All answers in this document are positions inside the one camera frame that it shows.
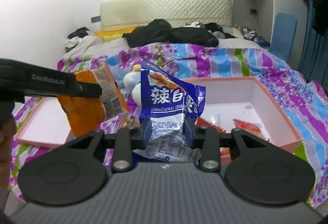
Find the person left hand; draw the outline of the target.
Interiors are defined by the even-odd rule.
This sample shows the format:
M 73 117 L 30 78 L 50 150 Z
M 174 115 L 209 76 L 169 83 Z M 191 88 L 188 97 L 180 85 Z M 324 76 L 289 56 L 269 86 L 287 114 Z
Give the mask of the person left hand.
M 13 115 L 3 123 L 1 127 L 0 144 L 0 187 L 7 188 L 9 185 L 10 167 L 12 162 L 12 142 L 17 132 L 17 126 Z

